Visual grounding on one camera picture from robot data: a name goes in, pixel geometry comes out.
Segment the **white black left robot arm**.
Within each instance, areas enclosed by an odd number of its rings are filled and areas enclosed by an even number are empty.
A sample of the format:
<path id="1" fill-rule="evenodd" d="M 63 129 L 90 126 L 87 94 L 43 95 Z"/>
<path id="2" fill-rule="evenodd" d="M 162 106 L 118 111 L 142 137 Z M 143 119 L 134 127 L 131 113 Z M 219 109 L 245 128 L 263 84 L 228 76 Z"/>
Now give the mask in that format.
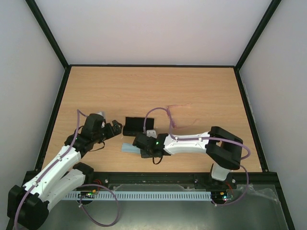
<path id="1" fill-rule="evenodd" d="M 122 132 L 117 120 L 106 122 L 101 114 L 89 114 L 84 125 L 77 124 L 54 159 L 27 181 L 15 185 L 8 193 L 7 216 L 17 230 L 37 230 L 46 221 L 52 208 L 65 195 L 79 187 L 95 187 L 94 169 L 81 162 L 95 144 L 104 144 Z"/>

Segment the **light blue cleaning cloth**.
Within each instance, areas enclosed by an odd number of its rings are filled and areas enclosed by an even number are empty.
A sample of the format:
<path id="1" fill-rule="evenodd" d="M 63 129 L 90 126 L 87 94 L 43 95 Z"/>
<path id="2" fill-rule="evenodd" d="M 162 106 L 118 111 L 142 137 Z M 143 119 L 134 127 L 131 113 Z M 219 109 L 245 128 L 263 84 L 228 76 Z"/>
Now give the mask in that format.
<path id="1" fill-rule="evenodd" d="M 121 147 L 121 151 L 127 152 L 127 153 L 136 153 L 136 154 L 141 153 L 141 150 L 138 147 L 133 146 L 132 144 L 129 144 L 129 143 L 123 143 Z"/>

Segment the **black aluminium frame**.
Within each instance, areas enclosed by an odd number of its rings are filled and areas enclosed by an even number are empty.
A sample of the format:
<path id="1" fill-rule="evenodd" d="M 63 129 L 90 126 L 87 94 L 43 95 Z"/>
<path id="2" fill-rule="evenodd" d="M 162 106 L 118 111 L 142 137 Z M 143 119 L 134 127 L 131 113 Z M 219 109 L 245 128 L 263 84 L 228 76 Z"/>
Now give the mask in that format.
<path id="1" fill-rule="evenodd" d="M 59 87 L 59 92 L 56 97 L 55 105 L 53 107 L 51 117 L 50 117 L 50 120 L 47 126 L 47 130 L 44 136 L 43 144 L 39 152 L 38 159 L 36 161 L 35 168 L 34 170 L 28 171 L 25 174 L 25 178 L 28 179 L 31 175 L 34 175 L 40 172 L 42 169 L 43 159 L 47 154 L 47 147 L 51 139 L 51 132 L 53 131 L 53 128 L 56 122 L 60 104 L 61 104 L 64 92 L 65 92 L 65 88 L 66 88 L 66 85 L 69 79 L 71 68 L 73 67 L 73 65 L 69 64 L 66 61 L 37 3 L 34 0 L 28 0 L 26 3 L 29 9 L 31 10 L 33 16 L 35 17 L 36 21 L 38 22 L 39 26 L 41 27 L 42 31 L 44 32 L 45 37 L 48 39 L 50 45 L 52 46 L 55 54 L 59 58 L 62 66 L 65 69 L 65 72 L 64 72 L 64 75 L 63 75 L 63 78 L 62 78 L 62 81 Z M 280 3 L 281 2 L 279 0 L 271 1 L 265 14 L 263 15 L 261 21 L 259 22 L 255 32 L 253 33 L 246 48 L 244 49 L 243 54 L 241 55 L 239 61 L 237 62 L 236 65 L 231 66 L 231 68 L 234 70 L 234 73 L 235 73 L 236 81 L 238 84 L 238 88 L 240 91 L 244 109 L 247 115 L 251 134 L 253 136 L 253 141 L 256 146 L 258 159 L 260 161 L 260 168 L 262 170 L 261 172 L 249 173 L 249 180 L 256 184 L 262 184 L 262 185 L 272 184 L 275 186 L 277 196 L 281 202 L 281 207 L 283 210 L 283 215 L 284 215 L 287 227 L 288 229 L 293 230 L 295 227 L 294 227 L 294 224 L 293 224 L 293 221 L 292 221 L 292 218 L 291 218 L 291 215 L 290 215 L 290 212 L 289 212 L 289 209 L 288 209 L 288 206 L 287 206 L 287 203 L 286 203 L 283 191 L 282 191 L 282 187 L 281 187 L 278 175 L 275 172 L 269 171 L 269 168 L 268 168 L 265 156 L 264 156 L 263 148 L 260 143 L 260 138 L 256 130 L 255 120 L 254 118 L 252 118 L 252 111 L 248 103 L 248 97 L 243 87 L 242 78 L 239 73 L 240 69 L 242 68 L 243 64 L 247 60 L 253 47 L 255 46 L 256 42 L 260 38 L 262 32 L 264 31 L 265 27 L 267 26 L 268 22 L 272 18 L 273 14 L 277 10 Z M 139 182 L 141 179 L 144 179 L 145 180 L 144 184 L 149 184 L 150 182 L 157 182 L 158 184 L 166 184 L 168 182 L 174 182 L 175 179 L 178 179 L 180 182 L 186 182 L 188 179 L 196 178 L 196 176 L 198 176 L 197 173 L 192 173 L 192 172 L 110 172 L 109 175 L 111 176 L 112 181 L 118 179 L 121 182 Z"/>

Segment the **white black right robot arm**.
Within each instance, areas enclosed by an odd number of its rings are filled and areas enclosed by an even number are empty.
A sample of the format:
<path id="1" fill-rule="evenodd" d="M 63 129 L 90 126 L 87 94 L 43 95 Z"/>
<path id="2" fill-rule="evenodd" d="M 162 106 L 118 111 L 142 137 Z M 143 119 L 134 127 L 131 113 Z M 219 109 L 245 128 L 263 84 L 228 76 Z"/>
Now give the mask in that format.
<path id="1" fill-rule="evenodd" d="M 209 182 L 221 187 L 231 170 L 240 169 L 243 140 L 225 129 L 213 126 L 208 132 L 194 135 L 163 133 L 150 137 L 139 133 L 133 141 L 147 158 L 163 158 L 179 153 L 205 153 L 213 161 Z"/>

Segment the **pink sunglasses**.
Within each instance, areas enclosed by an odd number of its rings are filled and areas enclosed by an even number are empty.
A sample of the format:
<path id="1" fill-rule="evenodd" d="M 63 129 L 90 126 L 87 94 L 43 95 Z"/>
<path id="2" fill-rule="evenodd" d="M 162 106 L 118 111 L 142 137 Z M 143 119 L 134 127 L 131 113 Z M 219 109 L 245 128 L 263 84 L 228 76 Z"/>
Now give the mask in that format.
<path id="1" fill-rule="evenodd" d="M 185 129 L 192 127 L 199 122 L 198 118 L 193 118 L 192 115 L 187 114 L 187 111 L 191 108 L 193 103 L 184 104 L 171 104 L 166 108 L 169 111 L 169 120 L 172 122 L 173 129 Z"/>

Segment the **black sunglasses case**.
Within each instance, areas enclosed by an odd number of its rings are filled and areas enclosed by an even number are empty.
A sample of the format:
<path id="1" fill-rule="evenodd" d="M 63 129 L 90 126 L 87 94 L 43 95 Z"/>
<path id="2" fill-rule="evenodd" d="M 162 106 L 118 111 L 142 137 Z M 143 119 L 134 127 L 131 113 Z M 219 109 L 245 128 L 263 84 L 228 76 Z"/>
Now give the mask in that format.
<path id="1" fill-rule="evenodd" d="M 125 125 L 123 127 L 123 135 L 135 137 L 138 133 L 143 133 L 144 117 L 125 117 Z M 154 129 L 154 118 L 147 118 L 145 123 L 145 131 Z"/>

